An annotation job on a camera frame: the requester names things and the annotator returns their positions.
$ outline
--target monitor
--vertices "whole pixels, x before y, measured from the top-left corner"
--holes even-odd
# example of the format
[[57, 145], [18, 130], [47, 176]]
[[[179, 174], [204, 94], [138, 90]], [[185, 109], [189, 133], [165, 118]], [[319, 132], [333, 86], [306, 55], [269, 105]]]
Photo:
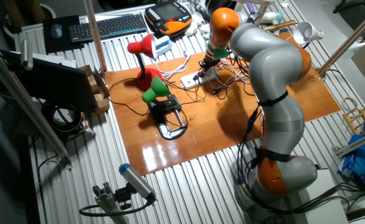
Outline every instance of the monitor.
[[[20, 63], [19, 54], [5, 50], [1, 53]], [[33, 58], [31, 71], [15, 73], [30, 96], [52, 101], [61, 108], [97, 112], [97, 102], [83, 70]]]

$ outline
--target power strip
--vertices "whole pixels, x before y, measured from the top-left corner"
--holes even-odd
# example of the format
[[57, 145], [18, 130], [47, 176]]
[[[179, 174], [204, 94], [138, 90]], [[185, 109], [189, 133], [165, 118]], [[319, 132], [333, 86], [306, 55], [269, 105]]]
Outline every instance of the power strip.
[[206, 72], [206, 75], [203, 78], [198, 77], [197, 80], [194, 80], [194, 77], [197, 75], [197, 72], [186, 75], [181, 78], [181, 87], [185, 90], [189, 90], [191, 88], [199, 86], [200, 83], [206, 83], [216, 78], [215, 72]]

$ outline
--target keyboard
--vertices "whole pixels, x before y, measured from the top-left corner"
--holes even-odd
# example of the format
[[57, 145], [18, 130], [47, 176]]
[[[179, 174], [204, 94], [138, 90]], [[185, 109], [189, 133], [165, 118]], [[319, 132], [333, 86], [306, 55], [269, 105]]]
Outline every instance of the keyboard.
[[[97, 22], [101, 39], [120, 37], [146, 31], [142, 15], [122, 16]], [[79, 24], [69, 27], [72, 43], [89, 42], [93, 40], [90, 24]]]

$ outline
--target black strap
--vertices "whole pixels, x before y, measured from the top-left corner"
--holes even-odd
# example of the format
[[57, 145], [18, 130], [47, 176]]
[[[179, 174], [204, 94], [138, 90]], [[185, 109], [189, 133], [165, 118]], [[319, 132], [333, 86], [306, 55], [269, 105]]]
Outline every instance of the black strap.
[[283, 100], [285, 97], [289, 95], [288, 90], [285, 91], [285, 93], [278, 97], [275, 100], [267, 100], [266, 102], [257, 102], [259, 106], [274, 106], [275, 103], [278, 103], [279, 101]]
[[253, 161], [250, 165], [251, 169], [254, 169], [256, 166], [261, 164], [263, 162], [264, 158], [266, 158], [266, 157], [271, 159], [272, 161], [280, 161], [280, 162], [288, 162], [289, 158], [290, 158], [290, 155], [272, 152], [264, 147], [261, 147], [261, 148], [255, 147], [255, 151], [256, 151], [256, 158], [253, 159]]

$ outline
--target robotic arm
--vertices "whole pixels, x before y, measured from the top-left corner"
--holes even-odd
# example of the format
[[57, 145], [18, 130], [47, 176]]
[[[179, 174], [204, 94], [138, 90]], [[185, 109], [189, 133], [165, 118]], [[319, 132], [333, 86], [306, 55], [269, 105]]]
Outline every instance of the robotic arm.
[[250, 62], [250, 82], [265, 120], [260, 147], [265, 157], [250, 176], [249, 186], [257, 199], [274, 202], [306, 188], [317, 178], [309, 158], [290, 155], [303, 135], [305, 121], [300, 105], [286, 91], [287, 85], [308, 73], [311, 58], [305, 50], [253, 24], [237, 27], [235, 15], [225, 8], [214, 12], [204, 64], [216, 63], [216, 51], [229, 41], [235, 56]]

